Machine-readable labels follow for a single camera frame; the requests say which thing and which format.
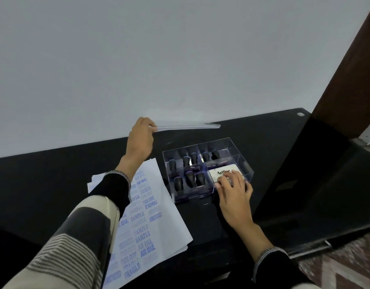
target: black sleeve cuff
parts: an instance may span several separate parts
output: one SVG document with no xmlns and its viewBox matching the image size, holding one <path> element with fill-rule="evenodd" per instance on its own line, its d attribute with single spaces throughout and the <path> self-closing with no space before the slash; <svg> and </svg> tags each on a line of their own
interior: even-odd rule
<svg viewBox="0 0 370 289">
<path fill-rule="evenodd" d="M 125 211 L 129 200 L 129 183 L 122 175 L 111 173 L 105 175 L 102 181 L 89 193 L 88 196 L 100 195 L 108 197 L 120 210 L 120 214 Z"/>
<path fill-rule="evenodd" d="M 289 289 L 301 283 L 312 283 L 283 251 L 269 253 L 258 265 L 255 282 L 264 288 Z"/>
</svg>

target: hand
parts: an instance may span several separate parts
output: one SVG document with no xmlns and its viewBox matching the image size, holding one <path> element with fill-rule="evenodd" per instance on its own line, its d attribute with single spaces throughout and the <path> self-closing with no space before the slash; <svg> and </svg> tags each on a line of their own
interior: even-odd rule
<svg viewBox="0 0 370 289">
<path fill-rule="evenodd" d="M 129 133 L 126 154 L 116 170 L 123 171 L 132 180 L 153 149 L 153 133 L 156 131 L 157 126 L 151 119 L 140 117 Z"/>
<path fill-rule="evenodd" d="M 249 182 L 244 181 L 243 176 L 236 170 L 224 173 L 217 179 L 216 189 L 220 197 L 220 208 L 227 223 L 240 234 L 242 230 L 248 229 L 252 224 L 249 199 L 253 189 Z"/>
</svg>

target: person's right hand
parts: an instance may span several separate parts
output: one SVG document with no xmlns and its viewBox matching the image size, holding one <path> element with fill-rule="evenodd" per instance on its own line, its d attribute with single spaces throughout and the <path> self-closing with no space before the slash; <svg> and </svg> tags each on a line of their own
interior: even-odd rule
<svg viewBox="0 0 370 289">
<path fill-rule="evenodd" d="M 237 232 L 248 229 L 253 224 L 249 199 L 253 192 L 249 182 L 236 170 L 224 173 L 215 183 L 220 197 L 220 208 L 226 222 Z"/>
</svg>

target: artline logo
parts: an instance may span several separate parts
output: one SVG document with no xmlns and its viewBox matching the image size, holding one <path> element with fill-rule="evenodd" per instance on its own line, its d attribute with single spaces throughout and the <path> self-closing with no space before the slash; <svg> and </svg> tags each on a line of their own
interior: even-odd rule
<svg viewBox="0 0 370 289">
<path fill-rule="evenodd" d="M 230 170 L 221 170 L 221 171 L 218 171 L 217 174 L 222 175 L 223 173 L 226 173 L 226 172 L 231 172 L 231 171 Z"/>
</svg>

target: person's left hand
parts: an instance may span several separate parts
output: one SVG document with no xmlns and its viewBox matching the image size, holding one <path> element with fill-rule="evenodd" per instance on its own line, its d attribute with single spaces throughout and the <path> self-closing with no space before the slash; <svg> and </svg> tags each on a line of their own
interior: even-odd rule
<svg viewBox="0 0 370 289">
<path fill-rule="evenodd" d="M 121 158 L 116 170 L 123 171 L 130 180 L 153 149 L 153 133 L 156 124 L 148 117 L 140 117 L 129 133 L 126 154 Z"/>
</svg>

